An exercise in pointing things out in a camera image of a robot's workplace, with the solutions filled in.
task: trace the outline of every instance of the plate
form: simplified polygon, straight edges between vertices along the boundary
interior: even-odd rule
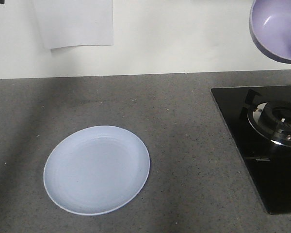
[[[116,126],[94,126],[58,144],[47,159],[43,181],[56,205],[95,216],[131,201],[149,171],[150,156],[139,137]]]

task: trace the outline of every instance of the countertop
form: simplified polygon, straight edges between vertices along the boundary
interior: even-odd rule
[[[0,80],[0,233],[291,233],[267,214],[210,88],[291,84],[291,70]],[[43,186],[53,148],[91,126],[146,144],[141,192],[101,216],[56,206]]]

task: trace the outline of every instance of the wall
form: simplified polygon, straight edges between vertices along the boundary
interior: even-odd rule
[[[291,69],[258,51],[251,0],[114,0],[114,46],[43,47],[31,0],[0,5],[0,79]]]

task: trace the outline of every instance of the bowl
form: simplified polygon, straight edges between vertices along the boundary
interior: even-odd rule
[[[255,0],[250,33],[264,55],[291,64],[291,0]]]

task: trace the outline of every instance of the white paper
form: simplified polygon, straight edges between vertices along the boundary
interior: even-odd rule
[[[113,45],[112,0],[33,0],[44,46]]]

